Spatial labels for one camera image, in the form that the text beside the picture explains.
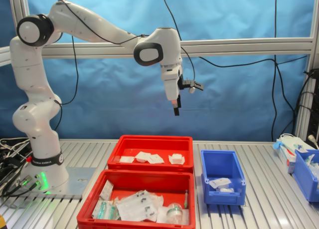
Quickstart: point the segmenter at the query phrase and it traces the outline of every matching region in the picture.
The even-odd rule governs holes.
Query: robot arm
[[[158,28],[148,37],[136,36],[66,0],[58,0],[48,15],[23,18],[17,25],[18,36],[10,42],[10,55],[16,83],[26,92],[28,102],[16,110],[13,123],[27,134],[33,152],[31,165],[21,171],[21,178],[31,176],[40,181],[34,190],[38,192],[54,190],[68,179],[58,135],[49,125],[60,110],[55,101],[61,104],[61,100],[48,84],[41,56],[42,48],[56,42],[63,32],[89,42],[111,42],[133,49],[134,59],[143,66],[159,62],[175,115],[179,115],[181,89],[202,90],[202,85],[183,80],[180,41],[173,28]]]
[[[182,79],[180,41],[175,29],[162,27],[149,37],[140,37],[117,28],[80,5],[58,0],[47,16],[34,15],[22,19],[17,32],[22,42],[29,46],[50,44],[50,39],[56,39],[65,32],[85,41],[111,42],[133,49],[134,59],[142,66],[159,62],[167,99],[172,102],[175,115],[179,115],[179,90],[185,87]],[[192,87],[203,89],[198,83],[193,83]]]

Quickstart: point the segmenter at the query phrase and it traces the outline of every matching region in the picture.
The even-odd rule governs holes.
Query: slatted metal table
[[[0,214],[9,229],[76,229],[76,216],[117,140],[61,140],[65,164],[95,167],[84,198],[20,197],[2,202]],[[194,141],[196,228],[315,229],[319,204],[309,204],[295,179],[285,173],[272,143]],[[238,206],[207,206],[203,201],[200,150],[235,150],[245,174],[246,201]]]

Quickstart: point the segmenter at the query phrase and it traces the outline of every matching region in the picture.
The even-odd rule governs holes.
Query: box
[[[148,162],[120,163],[121,156],[135,157],[140,151],[158,154],[163,158],[162,164]],[[182,154],[183,165],[171,164],[169,155]],[[161,171],[161,172],[193,172],[193,140],[191,137],[177,136],[134,136],[123,135],[116,144],[108,159],[108,168],[117,170]]]
[[[305,163],[305,159],[314,154],[313,161],[319,163],[319,150],[300,153],[297,150],[294,177],[308,202],[319,202],[318,180]]]
[[[244,205],[246,181],[235,151],[201,150],[204,202],[219,205]],[[229,178],[233,193],[217,192],[209,181]]]
[[[156,193],[158,196],[163,195],[164,207],[167,207],[171,203],[179,203],[180,205],[183,205],[185,200],[185,190],[188,190],[189,225],[181,226],[154,222],[128,222],[92,219],[91,214],[99,199],[99,194],[107,180],[114,184],[111,200],[116,197],[121,199],[138,191],[147,190],[150,193]],[[194,229],[195,220],[193,174],[126,170],[104,170],[97,179],[92,191],[77,216],[79,229]]]
[[[287,173],[293,173],[295,170],[296,155],[294,152],[281,145],[279,149],[276,149],[279,155],[280,161],[283,163]]]

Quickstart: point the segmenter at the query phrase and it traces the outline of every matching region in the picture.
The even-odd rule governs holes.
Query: blue plastic bin
[[[244,205],[246,181],[235,151],[201,150],[203,174],[201,180],[206,204]],[[229,178],[233,193],[217,192],[209,181]]]
[[[319,151],[308,150],[307,153],[300,153],[296,150],[296,163],[294,177],[308,202],[319,202],[318,180],[312,174],[305,163],[305,159],[314,154],[312,161],[319,163]]]

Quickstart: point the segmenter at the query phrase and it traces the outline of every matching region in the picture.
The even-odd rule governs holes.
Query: blue backdrop
[[[31,14],[48,13],[56,0],[28,0]],[[81,4],[134,34],[150,34],[172,26],[163,0],[69,0]],[[167,0],[183,40],[257,38],[274,35],[275,0]],[[277,37],[308,37],[314,0],[278,0]],[[4,34],[0,46],[14,37],[8,0],[0,0]],[[60,42],[70,42],[65,35]],[[279,55],[278,62],[302,55]],[[224,56],[207,59],[220,65],[241,64],[273,57]],[[185,77],[192,78],[187,58]],[[79,89],[75,100],[63,106],[60,138],[119,138],[123,134],[185,135],[196,140],[270,141],[274,119],[271,91],[274,64],[216,68],[193,58],[196,80],[203,92],[182,91],[180,116],[174,117],[160,79],[159,65],[139,66],[133,59],[78,59]],[[306,59],[280,65],[286,98],[295,105],[303,82]],[[74,94],[73,59],[46,59],[52,90],[69,101]],[[278,117],[275,137],[292,119],[276,81]],[[23,135],[11,117],[27,101],[16,86],[11,65],[0,69],[0,136]],[[59,114],[51,120],[55,127]]]

